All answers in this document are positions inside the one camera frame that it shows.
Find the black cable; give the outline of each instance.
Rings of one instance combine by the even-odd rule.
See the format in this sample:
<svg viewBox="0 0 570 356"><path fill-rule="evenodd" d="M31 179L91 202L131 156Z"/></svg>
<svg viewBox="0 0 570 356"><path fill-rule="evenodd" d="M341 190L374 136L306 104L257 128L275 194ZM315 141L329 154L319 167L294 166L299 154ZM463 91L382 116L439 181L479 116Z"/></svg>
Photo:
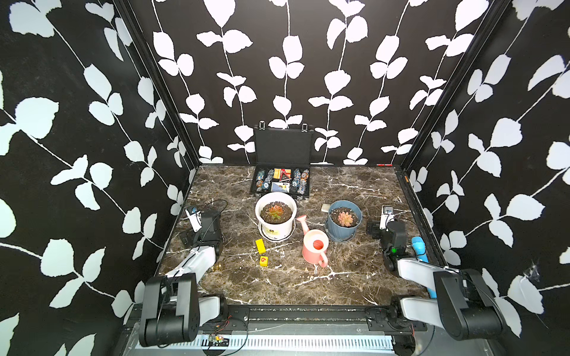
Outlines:
<svg viewBox="0 0 570 356"><path fill-rule="evenodd" d="M471 278L463 278L463 279L465 279L465 280L471 282L471 284L473 284L473 286L475 286L476 289L478 289L478 290L479 290L481 293L483 293L487 298L489 298L489 299L491 300L491 303L493 303L493 306L495 306L496 310L497 310L498 312L500 312L499 306L498 306L497 303L495 302L495 299L494 299L494 298L491 298L491 297L489 296L489 294L487 294L487 292L485 292L485 291L483 290L483 288L481 288L481 287L479 287L478 285L476 285L475 282L473 282L473 281L471 280Z"/></svg>
<svg viewBox="0 0 570 356"><path fill-rule="evenodd" d="M229 203L227 202L227 200L224 200L224 199L216 199L216 200L213 200L213 201L209 202L208 204L206 204L206 205L204 206L204 210L205 210L205 208L206 208L208 205L210 205L210 204L212 204L212 203L214 203L214 202L226 202L226 205L222 208L222 210L221 210L218 214L214 215L214 218L212 219L212 222L210 223L210 225L208 226L208 228L207 228L205 231L210 230L210 227L212 226L212 224L214 223L214 221L216 220L216 218L217 218L218 216L222 215L223 211L227 208L227 206L228 206L228 204L229 204ZM156 327L155 327L155 329L154 329L154 333L155 333L155 335L156 335L156 341L157 341L157 343L159 342L159 340L158 340L158 322L159 322L159 320L160 320L160 314L162 313L162 307L163 307L164 304L165 304L166 297L167 297L167 295L168 295L168 291L170 290L170 288L172 287L172 284L174 283L174 278L176 277L176 274L177 274L178 272L181 272L181 271L183 270L184 266L187 265L187 263L188 263L195 255L198 254L198 252L200 251L200 247L201 247L201 246L198 246L198 249L196 250L196 253L193 254L192 256L190 256L190 258L188 258L188 259L186 260L186 262L184 262L183 265L180 266L180 269L172 276L172 278L170 279L170 283L168 284L168 287L166 287L166 291L165 291L165 293L164 293L164 297L162 297L162 301L161 301L161 303L160 303L160 309L158 310L158 316L156 317ZM165 345L157 345L157 346L158 346L159 349L164 349L165 347L168 347L169 345L170 345L170 344L167 343L167 344L165 344Z"/></svg>
<svg viewBox="0 0 570 356"><path fill-rule="evenodd" d="M407 220L407 221L411 222L412 224L416 225L416 227L418 226L418 224L416 224L416 222L415 222L415 221L413 221L413 220L411 220L411 219L408 219L408 218L396 218L396 219L403 219L403 220Z"/></svg>
<svg viewBox="0 0 570 356"><path fill-rule="evenodd" d="M246 325L246 323L245 323L243 320L237 319L237 318L229 318L228 320L238 320L238 321L240 321L240 322L243 324L243 326L245 326L245 328L246 328L246 339L245 339L245 341L243 342L242 346L240 346L236 351L234 351L234 352L232 352L232 353L229 353L229 354L227 354L227 355L223 355L223 356L230 356L230 355L233 355L233 354L237 353L238 351L240 351L244 346L246 346L246 344L247 344L247 339L249 338L249 330L247 330L247 325Z"/></svg>
<svg viewBox="0 0 570 356"><path fill-rule="evenodd" d="M431 337L426 345L426 347L424 347L424 349L422 350L422 352L420 352L419 354L417 354L416 356L420 356L421 354L423 354L429 347L429 345L431 344L431 341L433 340L433 335L435 335L435 325L432 325L433 329L431 330Z"/></svg>

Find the succulent plant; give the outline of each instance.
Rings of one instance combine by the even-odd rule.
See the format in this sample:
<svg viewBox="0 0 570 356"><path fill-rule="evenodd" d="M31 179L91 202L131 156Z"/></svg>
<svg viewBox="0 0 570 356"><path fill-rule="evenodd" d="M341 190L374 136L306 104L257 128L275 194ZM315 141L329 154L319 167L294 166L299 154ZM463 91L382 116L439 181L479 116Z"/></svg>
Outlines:
<svg viewBox="0 0 570 356"><path fill-rule="evenodd" d="M279 219L281 216L283 216L283 208L279 205L273 205L269 208L269 215L271 215L271 217L274 219Z"/></svg>
<svg viewBox="0 0 570 356"><path fill-rule="evenodd" d="M352 215L347 211L343 211L339 214L339 225L344 227L350 227L352 225Z"/></svg>

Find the open case lid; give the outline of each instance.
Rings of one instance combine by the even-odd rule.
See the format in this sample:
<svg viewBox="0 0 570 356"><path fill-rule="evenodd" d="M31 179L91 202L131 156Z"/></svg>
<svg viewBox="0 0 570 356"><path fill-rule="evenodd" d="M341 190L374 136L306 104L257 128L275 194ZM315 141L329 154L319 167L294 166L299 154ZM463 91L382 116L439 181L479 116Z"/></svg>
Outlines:
<svg viewBox="0 0 570 356"><path fill-rule="evenodd" d="M265 128L260 121L254 128L255 152L258 165L306 166L311 164L313 130Z"/></svg>

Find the black metal frame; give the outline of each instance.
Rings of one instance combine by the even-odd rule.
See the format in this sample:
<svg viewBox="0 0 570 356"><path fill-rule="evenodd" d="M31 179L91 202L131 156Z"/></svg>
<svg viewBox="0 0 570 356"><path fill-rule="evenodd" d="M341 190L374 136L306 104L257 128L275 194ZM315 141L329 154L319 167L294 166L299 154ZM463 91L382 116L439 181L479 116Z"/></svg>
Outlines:
<svg viewBox="0 0 570 356"><path fill-rule="evenodd" d="M127 30L131 34L133 44L141 57L142 64L146 68L151 81L154 83L156 91L158 92L159 97L162 99L162 102L166 107L166 112L168 112L168 116L170 117L172 124L176 128L176 131L180 133L186 133L179 134L178 136L180 138L180 141L182 141L184 146L186 146L186 151L188 152L192 165L194 168L199 167L201 163L198 159L198 153L196 152L196 149L192 144L190 137L187 135L186 127L178 116L178 110L176 109L174 100L168 91L166 83L164 82L164 78L162 77L162 74L158 68L158 64L154 60L154 56L152 55L152 51L148 46L148 42L144 38L143 30L136 20L135 12L129 3L129 0L113 0L113 2L117 7L119 15L125 22Z"/></svg>
<svg viewBox="0 0 570 356"><path fill-rule="evenodd" d="M511 0L494 0L491 4L487 15L481 21L477 31L475 32L475 37L473 38L473 42L469 45L469 48L465 52L465 54L461 57L459 63L455 67L455 70L451 74L449 81L447 82L446 86L443 88L443 94L439 98L437 104L433 106L433 109L427 116L427 119L420 129L420 133L414 140L412 148L402 161L401 167L404 171L407 171L410 168L413 160L416 158L418 153L420 152L422 146L424 145L425 141L430 136L433 127L439 121L441 116L443 115L443 110L447 107L448 103L452 100L455 92L464 81L467 73L471 70L471 66L475 61L475 58L481 52L483 46L489 39L489 36L493 32L495 26L499 23L499 21L503 18L503 14L507 8L507 6L511 3Z"/></svg>
<svg viewBox="0 0 570 356"><path fill-rule="evenodd" d="M437 237L435 236L432 228L429 226L428 220L426 219L422 210L420 201L412 189L407 173L403 171L402 167L398 165L394 166L394 170L396 171L396 177L398 178L400 186L402 187L402 191L404 192L404 196L408 201L408 205L412 211L412 216L416 221L420 235L423 237L426 244L427 258L432 264L447 266L447 262L445 262L443 251L441 251Z"/></svg>
<svg viewBox="0 0 570 356"><path fill-rule="evenodd" d="M394 328L388 322L388 306L352 306L352 305L229 305L228 314L244 322L230 322L224 332L245 330L249 323L255 324L362 324L371 332L382 332L398 338L399 342L413 342L403 338L413 338L414 332L426 332L427 325L421 321L413 321L412 326ZM121 356L133 332L134 326L140 321L142 305L136 304L131 311L127 323L115 343L113 356ZM211 333L216 325L204 324L199 330Z"/></svg>

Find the blue flower pot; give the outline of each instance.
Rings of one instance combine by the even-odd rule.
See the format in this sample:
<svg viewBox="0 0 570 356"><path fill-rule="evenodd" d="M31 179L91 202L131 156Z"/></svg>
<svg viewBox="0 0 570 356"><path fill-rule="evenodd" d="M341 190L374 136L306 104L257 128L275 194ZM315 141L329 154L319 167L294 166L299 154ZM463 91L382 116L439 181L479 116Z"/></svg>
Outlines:
<svg viewBox="0 0 570 356"><path fill-rule="evenodd" d="M335 224L331 219L331 211L336 208L349 208L355 212L358 216L358 224L354 227L343 227ZM362 222L362 212L356 206L356 204L349 202L348 200L337 200L331 204L331 208L328 210L327 222L324 224L324 230L333 241L344 242L350 240L356 233L356 229Z"/></svg>

